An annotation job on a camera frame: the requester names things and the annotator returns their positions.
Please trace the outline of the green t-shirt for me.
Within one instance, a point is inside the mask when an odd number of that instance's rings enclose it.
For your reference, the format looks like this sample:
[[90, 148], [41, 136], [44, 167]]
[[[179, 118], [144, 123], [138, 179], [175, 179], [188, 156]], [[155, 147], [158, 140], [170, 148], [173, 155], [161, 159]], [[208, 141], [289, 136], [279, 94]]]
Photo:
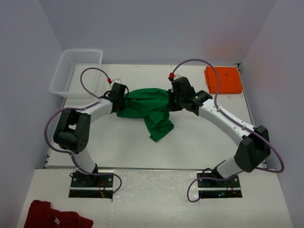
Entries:
[[143, 119], [150, 139], [158, 142], [174, 129], [168, 108], [166, 90], [143, 88], [131, 91], [125, 98], [125, 108], [116, 112], [121, 118]]

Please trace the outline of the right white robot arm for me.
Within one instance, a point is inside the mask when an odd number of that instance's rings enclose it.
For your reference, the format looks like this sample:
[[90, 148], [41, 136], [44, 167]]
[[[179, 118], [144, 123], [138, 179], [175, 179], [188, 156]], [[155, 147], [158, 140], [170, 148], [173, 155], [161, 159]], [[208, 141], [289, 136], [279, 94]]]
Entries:
[[252, 172], [270, 154], [268, 130], [259, 126], [255, 128], [248, 125], [237, 126], [220, 113], [220, 106], [216, 107], [213, 97], [207, 92], [196, 92], [186, 77], [175, 75], [169, 79], [172, 88], [168, 90], [169, 110], [176, 112], [186, 109], [217, 126], [238, 146], [236, 154], [228, 160], [218, 164], [211, 171], [212, 182], [218, 186], [224, 186], [230, 177], [241, 172]]

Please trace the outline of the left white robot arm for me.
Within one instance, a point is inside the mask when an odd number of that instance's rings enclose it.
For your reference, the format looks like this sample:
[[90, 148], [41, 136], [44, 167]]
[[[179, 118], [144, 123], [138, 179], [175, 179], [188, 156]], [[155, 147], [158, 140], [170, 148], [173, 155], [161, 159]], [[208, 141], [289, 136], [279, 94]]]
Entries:
[[78, 172], [83, 174], [83, 183], [89, 187], [95, 186], [102, 175], [87, 149], [91, 124], [125, 108], [128, 94], [126, 85], [114, 83], [111, 90], [98, 97], [96, 102], [83, 108], [64, 108], [61, 111], [53, 142], [60, 147], [59, 152], [69, 154]]

